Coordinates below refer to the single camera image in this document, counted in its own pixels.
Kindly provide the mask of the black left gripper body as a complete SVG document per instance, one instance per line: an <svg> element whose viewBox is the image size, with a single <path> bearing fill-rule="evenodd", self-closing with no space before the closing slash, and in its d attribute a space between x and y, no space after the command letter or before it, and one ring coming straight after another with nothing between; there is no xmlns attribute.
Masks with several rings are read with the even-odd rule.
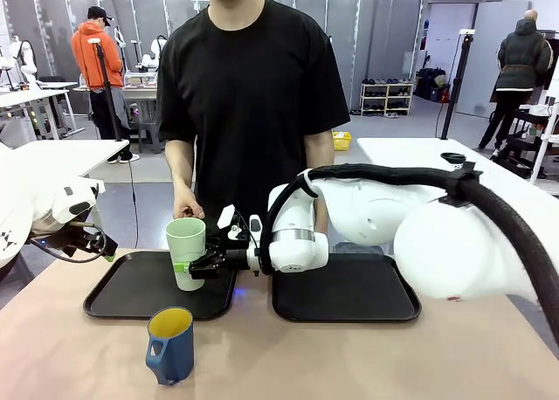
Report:
<svg viewBox="0 0 559 400"><path fill-rule="evenodd" d="M39 238L39 243L47 248L62 251L67 256L72 256L77 250L96 253L91 246L95 242L95 235L81 227L63 228L49 236Z"/></svg>

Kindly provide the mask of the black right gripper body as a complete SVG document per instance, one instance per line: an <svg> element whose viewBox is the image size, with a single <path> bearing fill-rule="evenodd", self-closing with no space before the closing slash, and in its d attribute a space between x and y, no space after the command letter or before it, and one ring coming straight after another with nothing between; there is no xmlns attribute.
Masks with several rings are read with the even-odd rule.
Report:
<svg viewBox="0 0 559 400"><path fill-rule="evenodd" d="M246 249L227 249L218 254L219 271L246 271L250 269Z"/></svg>

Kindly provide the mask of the person's right hand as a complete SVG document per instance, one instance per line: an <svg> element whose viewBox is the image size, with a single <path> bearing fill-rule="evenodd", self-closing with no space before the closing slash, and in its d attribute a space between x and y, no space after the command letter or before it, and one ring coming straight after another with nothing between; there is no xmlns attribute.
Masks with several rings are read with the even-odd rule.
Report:
<svg viewBox="0 0 559 400"><path fill-rule="evenodd" d="M204 219L205 214L191 188L178 184L174 187L173 218L180 219L185 217Z"/></svg>

